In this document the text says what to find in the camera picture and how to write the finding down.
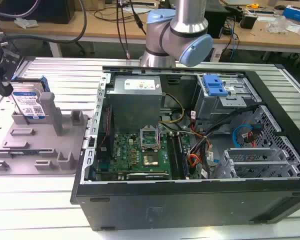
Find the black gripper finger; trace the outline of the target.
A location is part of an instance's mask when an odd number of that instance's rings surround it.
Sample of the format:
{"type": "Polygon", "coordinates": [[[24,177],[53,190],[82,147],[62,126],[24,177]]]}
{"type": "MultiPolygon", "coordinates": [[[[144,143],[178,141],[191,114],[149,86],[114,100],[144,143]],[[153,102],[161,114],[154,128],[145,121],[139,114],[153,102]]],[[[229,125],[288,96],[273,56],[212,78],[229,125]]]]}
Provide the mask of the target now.
{"type": "Polygon", "coordinates": [[[12,94],[13,92],[13,86],[8,83],[8,82],[5,82],[6,85],[4,85],[4,82],[2,81],[1,77],[0,77],[0,95],[3,96],[3,97],[8,97],[12,94]]]}

